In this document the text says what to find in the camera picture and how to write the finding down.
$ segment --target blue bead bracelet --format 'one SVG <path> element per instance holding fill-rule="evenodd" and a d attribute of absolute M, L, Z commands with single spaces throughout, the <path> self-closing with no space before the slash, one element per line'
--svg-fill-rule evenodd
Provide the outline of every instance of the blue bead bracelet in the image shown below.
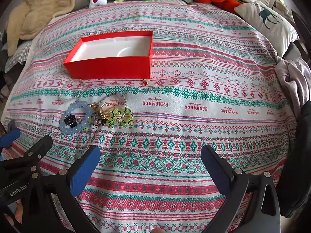
<path fill-rule="evenodd" d="M 85 109 L 86 115 L 84 117 L 84 121 L 78 124 L 78 126 L 71 128 L 70 126 L 66 126 L 64 119 L 71 115 L 71 113 L 77 109 L 83 107 Z M 83 130 L 84 127 L 88 126 L 88 121 L 91 119 L 91 115 L 93 114 L 93 110 L 88 106 L 88 103 L 86 101 L 76 101 L 72 103 L 69 108 L 66 110 L 66 112 L 62 115 L 62 119 L 60 120 L 59 129 L 64 134 L 73 134 L 78 133 Z"/>

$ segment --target deer print pillow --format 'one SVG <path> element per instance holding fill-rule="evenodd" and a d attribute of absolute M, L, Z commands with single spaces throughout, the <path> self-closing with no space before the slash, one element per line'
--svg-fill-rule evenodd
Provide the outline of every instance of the deer print pillow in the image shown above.
<path fill-rule="evenodd" d="M 295 28 L 262 2 L 244 3 L 234 10 L 270 41 L 280 57 L 283 57 L 290 42 L 299 39 Z"/>

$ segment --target blue gripper pad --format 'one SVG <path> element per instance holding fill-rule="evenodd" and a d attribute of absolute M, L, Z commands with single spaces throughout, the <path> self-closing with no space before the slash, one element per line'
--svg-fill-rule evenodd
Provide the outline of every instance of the blue gripper pad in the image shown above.
<path fill-rule="evenodd" d="M 73 197 L 80 195 L 83 192 L 95 167 L 99 163 L 100 149 L 97 146 L 94 146 L 93 148 L 89 148 L 89 150 L 92 150 L 91 153 L 87 155 L 86 158 L 83 156 L 80 159 L 83 160 L 83 163 L 70 180 L 70 192 Z"/>
<path fill-rule="evenodd" d="M 4 136 L 0 137 L 0 148 L 8 147 L 14 140 L 19 138 L 21 131 L 18 128 L 14 128 Z"/>
<path fill-rule="evenodd" d="M 206 145 L 202 147 L 201 160 L 204 166 L 210 174 L 218 191 L 227 196 L 230 193 L 230 178 L 228 178 L 228 175 L 217 161 L 217 158 L 218 160 L 222 160 L 213 149 L 207 148 Z"/>

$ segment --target pink cloth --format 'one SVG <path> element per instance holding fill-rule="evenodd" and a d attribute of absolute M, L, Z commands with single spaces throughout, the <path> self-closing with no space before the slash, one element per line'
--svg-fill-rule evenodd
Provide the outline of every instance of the pink cloth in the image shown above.
<path fill-rule="evenodd" d="M 298 119 L 301 107 L 310 100 L 311 70 L 301 58 L 282 60 L 274 70 L 284 93 L 292 101 L 294 115 Z"/>

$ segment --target plaid fabric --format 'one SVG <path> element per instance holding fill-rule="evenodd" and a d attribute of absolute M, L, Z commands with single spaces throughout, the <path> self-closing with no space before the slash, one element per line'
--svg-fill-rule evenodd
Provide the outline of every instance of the plaid fabric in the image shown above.
<path fill-rule="evenodd" d="M 4 72 L 7 73 L 17 63 L 23 63 L 27 60 L 28 52 L 31 46 L 32 40 L 24 41 L 19 45 L 15 54 L 7 60 L 5 64 Z"/>

